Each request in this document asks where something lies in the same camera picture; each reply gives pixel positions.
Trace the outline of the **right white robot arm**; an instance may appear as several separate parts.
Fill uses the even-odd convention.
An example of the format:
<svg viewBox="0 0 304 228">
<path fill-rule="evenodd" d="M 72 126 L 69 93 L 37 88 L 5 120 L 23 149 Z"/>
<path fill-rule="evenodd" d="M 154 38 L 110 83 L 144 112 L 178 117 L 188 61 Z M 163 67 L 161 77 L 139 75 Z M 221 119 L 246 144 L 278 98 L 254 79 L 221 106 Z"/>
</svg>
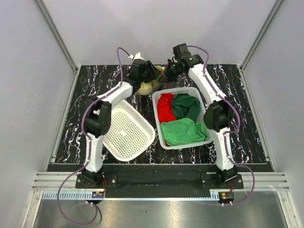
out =
<svg viewBox="0 0 304 228">
<path fill-rule="evenodd" d="M 228 97 L 217 86 L 207 70 L 207 55 L 204 61 L 200 55 L 193 55 L 187 44 L 173 47 L 174 57 L 168 60 L 164 76 L 176 81 L 181 74 L 186 74 L 196 84 L 208 105 L 203 122 L 213 137 L 216 150 L 218 171 L 213 179 L 220 188 L 227 188 L 237 177 L 237 168 L 230 145 L 230 133 L 240 127 L 240 118 L 234 107 L 234 98 Z"/>
</svg>

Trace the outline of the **green fake cabbage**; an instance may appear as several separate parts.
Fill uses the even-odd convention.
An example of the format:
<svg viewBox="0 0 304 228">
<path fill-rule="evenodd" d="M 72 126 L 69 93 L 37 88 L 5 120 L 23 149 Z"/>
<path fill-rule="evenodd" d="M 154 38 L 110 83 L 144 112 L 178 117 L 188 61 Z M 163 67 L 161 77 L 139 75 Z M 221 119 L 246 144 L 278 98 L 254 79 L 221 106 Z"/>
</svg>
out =
<svg viewBox="0 0 304 228">
<path fill-rule="evenodd" d="M 138 95 L 148 95 L 153 89 L 153 82 L 141 83 L 139 90 L 137 91 Z"/>
</svg>

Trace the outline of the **clear zip top bag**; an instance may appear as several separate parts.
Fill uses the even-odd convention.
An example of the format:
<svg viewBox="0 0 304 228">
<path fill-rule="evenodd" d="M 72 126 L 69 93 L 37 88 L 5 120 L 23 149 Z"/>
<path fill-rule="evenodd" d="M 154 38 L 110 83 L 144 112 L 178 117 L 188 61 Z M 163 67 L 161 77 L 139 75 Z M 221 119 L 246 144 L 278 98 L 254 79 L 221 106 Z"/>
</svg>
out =
<svg viewBox="0 0 304 228">
<path fill-rule="evenodd" d="M 160 88 L 160 79 L 165 70 L 165 66 L 156 65 L 155 67 L 161 72 L 161 75 L 148 83 L 142 82 L 139 90 L 135 93 L 136 95 L 152 95 Z"/>
</svg>

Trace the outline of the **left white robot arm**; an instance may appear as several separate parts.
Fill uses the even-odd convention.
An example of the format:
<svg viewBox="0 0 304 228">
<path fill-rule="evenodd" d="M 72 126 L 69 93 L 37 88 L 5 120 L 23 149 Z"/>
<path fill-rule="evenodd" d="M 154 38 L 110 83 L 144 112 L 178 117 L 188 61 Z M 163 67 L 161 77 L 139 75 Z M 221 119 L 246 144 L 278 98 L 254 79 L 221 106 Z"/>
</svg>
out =
<svg viewBox="0 0 304 228">
<path fill-rule="evenodd" d="M 140 89 L 141 83 L 153 81 L 160 74 L 151 61 L 134 57 L 128 74 L 115 87 L 106 94 L 87 100 L 81 121 L 81 129 L 86 138 L 86 156 L 81 173 L 90 187 L 98 188 L 103 181 L 101 153 L 104 136 L 111 126 L 112 108 L 134 95 Z"/>
</svg>

